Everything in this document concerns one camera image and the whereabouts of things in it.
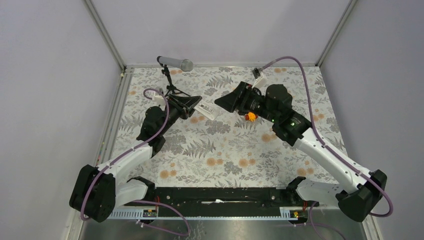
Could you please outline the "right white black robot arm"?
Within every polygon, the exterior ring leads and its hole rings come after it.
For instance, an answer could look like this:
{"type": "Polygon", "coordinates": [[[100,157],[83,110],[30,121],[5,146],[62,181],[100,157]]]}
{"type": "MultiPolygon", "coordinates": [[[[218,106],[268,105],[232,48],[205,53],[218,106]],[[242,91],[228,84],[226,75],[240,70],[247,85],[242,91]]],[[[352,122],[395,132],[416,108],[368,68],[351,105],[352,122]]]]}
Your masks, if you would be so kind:
{"type": "Polygon", "coordinates": [[[313,128],[312,122],[293,109],[292,101],[283,84],[272,84],[261,94],[258,88],[241,82],[214,103],[227,112],[253,114],[271,122],[280,140],[315,160],[337,181],[330,184],[297,177],[292,181],[294,188],[286,193],[291,205],[316,201],[337,206],[355,222],[364,221],[384,196],[387,175],[380,169],[370,171],[336,149],[313,128]]]}

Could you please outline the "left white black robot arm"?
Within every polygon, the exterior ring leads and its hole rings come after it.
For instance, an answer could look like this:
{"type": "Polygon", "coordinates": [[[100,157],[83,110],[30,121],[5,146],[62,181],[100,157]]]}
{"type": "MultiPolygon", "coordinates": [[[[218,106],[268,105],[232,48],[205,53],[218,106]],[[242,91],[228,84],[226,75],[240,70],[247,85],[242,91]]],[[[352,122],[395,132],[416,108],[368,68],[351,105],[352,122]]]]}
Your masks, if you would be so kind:
{"type": "Polygon", "coordinates": [[[78,173],[69,206],[80,212],[83,220],[105,221],[111,213],[130,202],[148,206],[155,200],[154,184],[141,177],[124,180],[129,172],[153,158],[164,146],[164,134],[178,120],[186,120],[201,102],[201,96],[166,97],[164,108],[152,106],[145,112],[140,141],[115,159],[98,166],[85,165],[78,173]]]}

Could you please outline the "white remote control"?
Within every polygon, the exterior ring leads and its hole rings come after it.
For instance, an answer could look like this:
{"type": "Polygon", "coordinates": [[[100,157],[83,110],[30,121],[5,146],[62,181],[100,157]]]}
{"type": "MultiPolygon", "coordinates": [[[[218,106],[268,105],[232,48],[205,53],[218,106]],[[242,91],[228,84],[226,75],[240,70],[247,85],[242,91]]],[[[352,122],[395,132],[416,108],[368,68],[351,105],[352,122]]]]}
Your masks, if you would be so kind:
{"type": "Polygon", "coordinates": [[[201,100],[194,109],[211,121],[214,121],[219,115],[219,111],[204,100],[201,100]]]}

